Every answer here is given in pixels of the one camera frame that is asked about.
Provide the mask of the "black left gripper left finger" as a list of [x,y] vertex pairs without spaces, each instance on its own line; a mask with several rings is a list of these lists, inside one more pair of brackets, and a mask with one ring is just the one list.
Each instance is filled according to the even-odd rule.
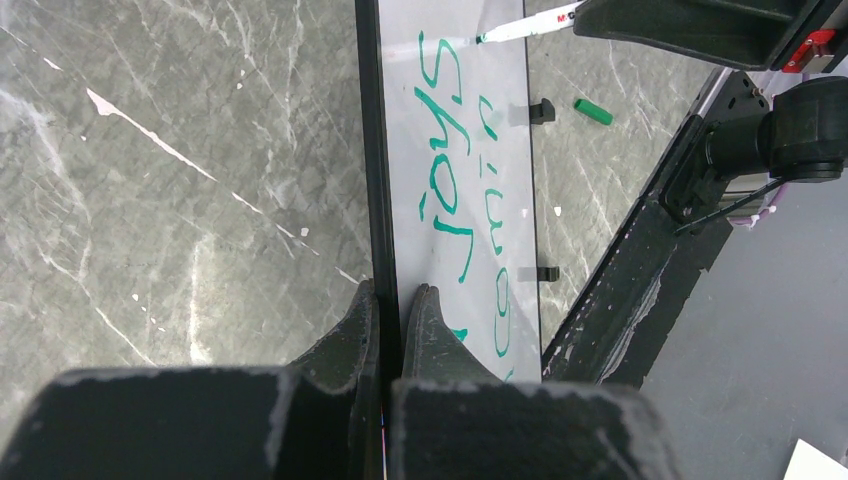
[[1,457],[5,479],[379,479],[379,313],[286,365],[91,368],[56,376]]

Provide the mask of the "white whiteboard black frame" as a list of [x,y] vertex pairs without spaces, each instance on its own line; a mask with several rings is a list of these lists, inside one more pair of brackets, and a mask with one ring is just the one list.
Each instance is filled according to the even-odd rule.
[[354,5],[373,277],[383,349],[421,285],[497,378],[542,375],[527,48],[477,44],[521,1]]

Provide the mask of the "white marker pen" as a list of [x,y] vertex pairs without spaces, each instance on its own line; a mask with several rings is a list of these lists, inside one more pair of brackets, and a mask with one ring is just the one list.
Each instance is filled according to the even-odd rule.
[[575,23],[577,9],[582,4],[584,1],[573,2],[499,25],[477,35],[475,42],[477,44],[506,42],[571,28]]

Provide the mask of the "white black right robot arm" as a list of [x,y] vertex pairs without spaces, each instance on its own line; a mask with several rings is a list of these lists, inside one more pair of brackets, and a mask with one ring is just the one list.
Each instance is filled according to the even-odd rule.
[[589,1],[576,34],[646,45],[730,69],[660,200],[680,232],[729,213],[729,182],[765,173],[788,182],[838,179],[847,161],[843,1]]

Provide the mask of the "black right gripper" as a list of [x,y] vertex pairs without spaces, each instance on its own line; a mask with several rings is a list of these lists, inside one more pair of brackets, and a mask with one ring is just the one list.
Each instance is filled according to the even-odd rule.
[[591,0],[573,31],[737,70],[833,73],[847,56],[847,0]]

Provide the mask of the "green marker cap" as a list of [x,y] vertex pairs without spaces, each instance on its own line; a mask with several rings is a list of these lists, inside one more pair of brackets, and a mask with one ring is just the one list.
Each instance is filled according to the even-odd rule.
[[587,118],[605,126],[611,125],[614,121],[614,116],[609,111],[584,98],[577,99],[573,103],[573,108]]

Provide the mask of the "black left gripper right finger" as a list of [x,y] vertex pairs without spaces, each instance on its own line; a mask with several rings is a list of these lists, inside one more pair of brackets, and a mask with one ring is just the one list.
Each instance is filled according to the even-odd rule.
[[504,382],[448,328],[436,287],[417,289],[392,385],[393,479],[677,479],[672,442],[636,390]]

